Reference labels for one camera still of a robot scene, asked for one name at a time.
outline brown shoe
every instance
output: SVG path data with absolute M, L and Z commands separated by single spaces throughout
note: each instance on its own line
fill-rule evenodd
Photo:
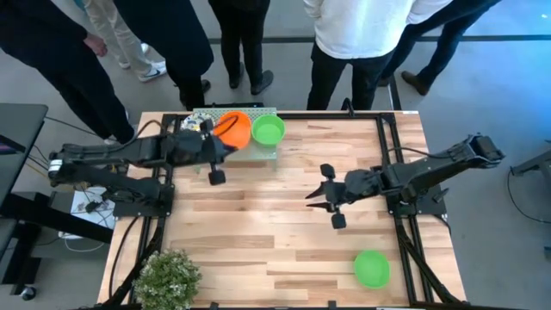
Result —
M 377 86 L 378 87 L 387 87 L 389 84 L 390 84 L 390 77 L 380 79 Z
M 406 81 L 406 83 L 413 86 L 419 95 L 426 96 L 429 93 L 430 86 L 423 85 L 415 74 L 408 71 L 403 71 L 402 78 Z

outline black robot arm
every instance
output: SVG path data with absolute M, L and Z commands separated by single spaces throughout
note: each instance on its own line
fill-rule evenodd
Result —
M 212 185 L 226 182 L 224 171 L 218 169 L 226 156 L 237 151 L 213 134 L 212 121 L 201 124 L 201 131 L 182 130 L 133 139 L 123 146 L 63 145 L 50 154 L 48 176 L 53 187 L 59 184 L 86 182 L 107 189 L 114 202 L 138 203 L 157 207 L 171 203 L 173 187 L 161 184 L 157 178 L 133 179 L 98 168 L 105 164 L 132 164 L 141 168 L 169 168 L 195 164 L 210 164 Z
M 325 208 L 335 213 L 333 226 L 345 228 L 340 207 L 376 195 L 393 196 L 403 203 L 415 203 L 431 187 L 470 168 L 488 169 L 497 166 L 504 154 L 487 136 L 475 135 L 448 150 L 431 154 L 409 164 L 388 164 L 370 170 L 353 170 L 346 174 L 344 183 L 333 182 L 335 170 L 328 164 L 321 166 L 326 178 L 307 199 L 325 195 L 327 202 L 309 207 Z

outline white shirt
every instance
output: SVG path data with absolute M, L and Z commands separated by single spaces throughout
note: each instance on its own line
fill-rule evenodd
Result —
M 316 43 L 336 59 L 390 53 L 407 24 L 424 22 L 452 0 L 304 0 Z

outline green bowl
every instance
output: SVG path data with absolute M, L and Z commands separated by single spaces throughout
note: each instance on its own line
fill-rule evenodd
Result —
M 390 264 L 378 251 L 363 251 L 354 261 L 354 273 L 367 288 L 384 288 L 390 280 Z
M 252 138 L 263 146 L 277 146 L 285 136 L 285 122 L 275 115 L 263 115 L 252 123 Z

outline orange bowl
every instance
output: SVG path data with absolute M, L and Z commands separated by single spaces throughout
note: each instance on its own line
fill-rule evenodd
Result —
M 246 148 L 251 141 L 251 119 L 241 111 L 228 112 L 218 121 L 214 135 L 224 144 L 235 146 L 239 150 Z

